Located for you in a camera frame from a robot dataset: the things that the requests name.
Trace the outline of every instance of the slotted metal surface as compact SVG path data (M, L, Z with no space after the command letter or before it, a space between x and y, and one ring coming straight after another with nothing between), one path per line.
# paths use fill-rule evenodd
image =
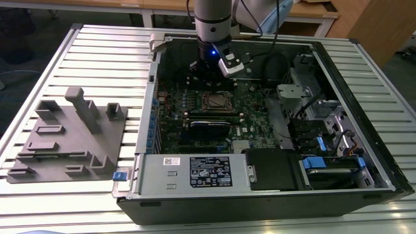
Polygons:
M56 53L28 102L12 123L6 150L0 157L0 233L32 230L63 233L412 233L416 230L416 195L390 204L368 206L334 218L294 219L262 222L219 223L199 226L138 226L122 212L111 196L112 181L8 184L6 176L14 166L38 115L39 100L55 99L68 104L64 91L82 86L96 105L119 102L130 108L119 168L134 163L144 93L151 60L148 41L154 31L164 29L84 25L72 30ZM194 31L171 30L176 34ZM403 172L416 188L416 124L415 112L372 64L366 52L346 39L315 39L280 36L291 40L319 40L342 72L346 82L363 106L380 137ZM128 182L119 183L120 191Z

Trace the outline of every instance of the motherboard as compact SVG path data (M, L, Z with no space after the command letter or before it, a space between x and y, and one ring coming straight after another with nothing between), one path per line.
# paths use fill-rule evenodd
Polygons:
M275 148L264 103L272 92L244 81L236 81L231 91L191 90L178 83L162 83L162 153L239 154L238 147Z

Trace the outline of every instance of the desk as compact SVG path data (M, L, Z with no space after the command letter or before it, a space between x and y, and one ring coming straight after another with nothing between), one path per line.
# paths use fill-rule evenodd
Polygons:
M194 1L190 3L190 10L194 10ZM151 15L186 16L186 0L143 0L143 18ZM315 37L326 37L339 12L328 12L326 7L318 3L300 2L294 5L287 22L316 23L319 24Z
M154 15L187 15L186 0L10 0L0 1L0 6L142 14L147 28L155 26ZM191 1L190 8L192 11L194 1ZM300 2L294 5L286 21L319 24L315 36L326 37L338 18L339 13L328 12L320 3Z

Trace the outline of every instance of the green circuit board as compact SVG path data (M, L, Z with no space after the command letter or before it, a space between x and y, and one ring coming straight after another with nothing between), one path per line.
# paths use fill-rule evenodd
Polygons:
M236 82L234 91L195 91L178 84L159 89L163 154L228 154L232 141L248 140L254 148L275 148L264 99L271 90L251 82ZM187 135L194 121L227 122L228 136L195 140Z

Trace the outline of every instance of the white sticker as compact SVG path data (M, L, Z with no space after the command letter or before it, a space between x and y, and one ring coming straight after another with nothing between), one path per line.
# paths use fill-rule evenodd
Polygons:
M163 158L163 165L164 166L179 166L182 164L180 157L166 157Z
M139 4L124 4L124 3L122 3L122 6L139 7L140 5Z

